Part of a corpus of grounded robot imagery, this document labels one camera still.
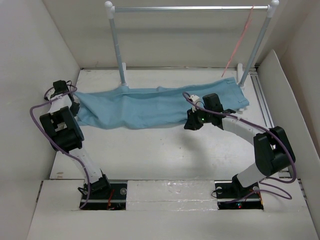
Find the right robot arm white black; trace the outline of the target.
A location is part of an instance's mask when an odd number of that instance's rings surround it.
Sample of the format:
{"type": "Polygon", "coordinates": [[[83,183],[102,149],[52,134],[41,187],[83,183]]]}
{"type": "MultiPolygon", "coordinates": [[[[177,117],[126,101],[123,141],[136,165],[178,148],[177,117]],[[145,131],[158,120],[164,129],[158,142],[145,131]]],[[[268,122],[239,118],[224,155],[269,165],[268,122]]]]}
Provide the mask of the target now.
{"type": "Polygon", "coordinates": [[[296,158],[282,127],[265,128],[235,115],[232,109],[224,109],[216,93],[199,98],[183,92],[185,100],[191,104],[187,111],[187,122],[184,129],[197,131],[204,124],[213,126],[242,138],[254,148],[254,163],[242,172],[234,175],[230,183],[215,185],[212,197],[226,199],[227,204],[237,203],[252,195],[263,192],[259,185],[264,180],[275,180],[274,174],[287,167],[292,168],[291,184],[297,178],[296,158]]]}

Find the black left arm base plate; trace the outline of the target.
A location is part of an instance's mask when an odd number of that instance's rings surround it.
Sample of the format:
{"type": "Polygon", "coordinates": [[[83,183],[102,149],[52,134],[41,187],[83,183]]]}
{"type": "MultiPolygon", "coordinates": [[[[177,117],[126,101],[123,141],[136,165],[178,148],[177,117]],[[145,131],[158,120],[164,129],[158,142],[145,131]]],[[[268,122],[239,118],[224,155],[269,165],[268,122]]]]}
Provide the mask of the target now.
{"type": "Polygon", "coordinates": [[[102,190],[96,193],[90,193],[89,199],[82,188],[78,188],[81,195],[79,208],[88,211],[121,211],[126,209],[127,203],[127,181],[111,181],[110,190],[102,190]]]}

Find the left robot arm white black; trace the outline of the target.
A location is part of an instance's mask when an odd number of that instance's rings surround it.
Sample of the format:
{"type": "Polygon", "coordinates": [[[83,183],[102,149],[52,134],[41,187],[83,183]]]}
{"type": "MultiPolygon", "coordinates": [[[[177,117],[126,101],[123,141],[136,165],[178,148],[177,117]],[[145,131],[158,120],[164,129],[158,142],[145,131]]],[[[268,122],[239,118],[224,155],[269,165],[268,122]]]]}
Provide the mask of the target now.
{"type": "Polygon", "coordinates": [[[84,196],[89,193],[104,199],[111,194],[112,187],[107,176],[83,147],[85,138],[76,120],[80,104],[75,102],[71,87],[64,80],[53,83],[53,87],[45,94],[45,99],[53,102],[49,111],[41,115],[39,120],[44,132],[55,143],[53,148],[77,158],[71,160],[85,177],[84,187],[78,190],[84,196]]]}

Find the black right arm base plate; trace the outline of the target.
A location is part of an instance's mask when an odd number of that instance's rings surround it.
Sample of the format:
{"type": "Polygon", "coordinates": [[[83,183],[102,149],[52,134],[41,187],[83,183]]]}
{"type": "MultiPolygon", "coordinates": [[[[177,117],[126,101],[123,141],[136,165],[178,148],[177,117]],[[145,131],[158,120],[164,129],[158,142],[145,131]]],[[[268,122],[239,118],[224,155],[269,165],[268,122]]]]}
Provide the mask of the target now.
{"type": "Polygon", "coordinates": [[[259,193],[258,183],[246,188],[234,190],[231,181],[215,181],[215,190],[211,193],[217,199],[218,210],[263,210],[263,203],[259,193]]]}

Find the light blue trousers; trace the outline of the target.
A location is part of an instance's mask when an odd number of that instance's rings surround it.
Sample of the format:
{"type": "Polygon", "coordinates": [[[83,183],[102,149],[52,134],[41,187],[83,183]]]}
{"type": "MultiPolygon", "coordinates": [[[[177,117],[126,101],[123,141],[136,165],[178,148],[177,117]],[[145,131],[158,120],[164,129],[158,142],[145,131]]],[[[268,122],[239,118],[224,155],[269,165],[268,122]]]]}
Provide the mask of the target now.
{"type": "Polygon", "coordinates": [[[77,121],[81,126],[105,130],[120,127],[139,130],[183,124],[187,120],[187,110],[191,108],[183,97],[184,92],[199,97],[217,94],[222,106],[232,110],[250,104],[234,77],[178,88],[120,86],[103,92],[77,91],[75,96],[80,103],[77,121]]]}

